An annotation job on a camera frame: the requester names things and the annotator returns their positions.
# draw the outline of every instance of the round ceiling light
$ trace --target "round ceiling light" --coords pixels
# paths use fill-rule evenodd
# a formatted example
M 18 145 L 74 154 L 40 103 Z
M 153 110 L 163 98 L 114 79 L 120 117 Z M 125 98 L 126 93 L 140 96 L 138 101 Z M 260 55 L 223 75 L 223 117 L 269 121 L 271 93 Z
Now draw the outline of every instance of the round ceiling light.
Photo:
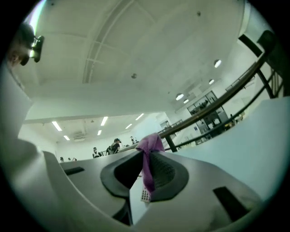
M 178 93 L 177 95 L 176 95 L 176 100 L 178 101 L 178 100 L 180 100 L 181 98 L 183 98 L 183 94 L 182 93 Z
M 214 67 L 217 68 L 218 66 L 221 65 L 221 63 L 222 63 L 221 60 L 215 60 L 215 61 L 214 61 Z

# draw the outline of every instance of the purple towel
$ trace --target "purple towel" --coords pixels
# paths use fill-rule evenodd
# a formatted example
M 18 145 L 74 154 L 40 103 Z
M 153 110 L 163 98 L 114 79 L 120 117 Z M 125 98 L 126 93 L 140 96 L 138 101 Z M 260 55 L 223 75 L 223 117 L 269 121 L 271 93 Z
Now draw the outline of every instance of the purple towel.
M 149 155 L 150 151 L 164 151 L 164 147 L 159 137 L 159 134 L 154 133 L 149 136 L 143 138 L 138 146 L 137 150 L 142 150 L 144 152 L 143 155 L 143 184 L 148 190 L 149 194 L 151 194 L 155 190 L 154 180 L 150 172 L 149 168 Z

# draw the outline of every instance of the ceiling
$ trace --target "ceiling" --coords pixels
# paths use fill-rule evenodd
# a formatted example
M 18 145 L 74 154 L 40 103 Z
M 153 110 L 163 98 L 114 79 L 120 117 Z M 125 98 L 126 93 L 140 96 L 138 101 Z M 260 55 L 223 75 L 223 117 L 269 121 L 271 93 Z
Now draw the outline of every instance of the ceiling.
M 147 115 L 143 115 L 139 120 L 135 120 L 139 115 L 126 115 L 109 117 L 104 126 L 101 126 L 103 118 L 89 118 L 72 121 L 58 121 L 62 131 L 58 131 L 52 123 L 34 123 L 29 126 L 38 133 L 46 136 L 53 142 L 65 141 L 64 135 L 68 136 L 71 141 L 73 138 L 103 139 L 110 136 L 119 136 L 122 133 L 131 131 L 137 124 L 141 123 Z
M 238 0 L 47 0 L 41 60 L 17 74 L 30 89 L 133 82 L 133 93 L 150 89 L 177 110 L 178 92 L 191 100 L 221 78 L 243 10 Z

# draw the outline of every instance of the railing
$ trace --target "railing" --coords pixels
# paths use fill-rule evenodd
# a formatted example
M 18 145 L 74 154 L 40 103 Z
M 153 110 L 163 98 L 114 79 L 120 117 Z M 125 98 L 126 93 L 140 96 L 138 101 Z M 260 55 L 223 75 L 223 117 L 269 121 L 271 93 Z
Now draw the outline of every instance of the railing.
M 270 98 L 274 98 L 277 97 L 281 88 L 283 87 L 283 82 L 280 84 L 280 86 L 278 87 L 278 90 L 276 93 L 273 93 L 269 82 L 271 81 L 271 79 L 273 78 L 275 71 L 272 72 L 271 76 L 269 77 L 268 80 L 266 80 L 265 76 L 262 74 L 262 72 L 260 71 L 260 68 L 262 67 L 262 65 L 265 63 L 268 55 L 269 55 L 269 51 L 264 52 L 259 59 L 250 66 L 250 68 L 239 77 L 239 81 L 237 83 L 235 83 L 235 85 L 231 86 L 230 89 L 228 89 L 224 95 L 222 95 L 220 98 L 218 98 L 214 103 L 210 104 L 209 106 L 207 106 L 206 108 L 202 109 L 201 111 L 199 111 L 198 113 L 196 113 L 195 115 L 192 115 L 190 118 L 188 118 L 187 120 L 184 120 L 183 122 L 173 126 L 173 127 L 169 127 L 166 128 L 165 130 L 160 131 L 159 135 L 160 137 L 163 139 L 165 138 L 169 144 L 169 148 L 166 150 L 171 150 L 172 152 L 176 152 L 178 147 L 184 146 L 186 144 L 192 143 L 193 141 L 199 140 L 209 134 L 211 134 L 213 131 L 216 131 L 218 129 L 220 129 L 221 127 L 225 126 L 227 123 L 231 122 L 232 120 L 234 120 L 238 115 L 240 115 L 245 109 L 247 109 L 258 97 L 259 95 L 266 89 L 268 92 L 268 95 Z M 205 116 L 207 116 L 208 114 L 210 114 L 211 112 L 217 110 L 218 108 L 220 108 L 223 104 L 225 104 L 227 101 L 229 101 L 233 96 L 235 96 L 241 89 L 244 88 L 244 86 L 256 75 L 258 74 L 258 76 L 260 77 L 260 79 L 262 80 L 263 83 L 263 87 L 262 89 L 249 101 L 249 103 L 242 108 L 239 112 L 237 112 L 234 116 L 232 116 L 231 118 L 229 118 L 228 120 L 226 120 L 223 123 L 220 123 L 218 126 L 214 127 L 213 129 L 209 130 L 207 133 L 202 134 L 201 136 L 198 136 L 196 138 L 193 138 L 189 141 L 186 141 L 184 143 L 175 145 L 174 142 L 172 141 L 170 135 L 181 131 L 183 129 L 185 129 L 186 127 L 192 125 L 193 123 L 196 123 L 197 121 L 201 120 L 202 118 L 204 118 Z M 126 151 L 126 150 L 131 150 L 134 149 L 136 145 L 127 147 L 126 149 L 122 150 L 122 151 Z

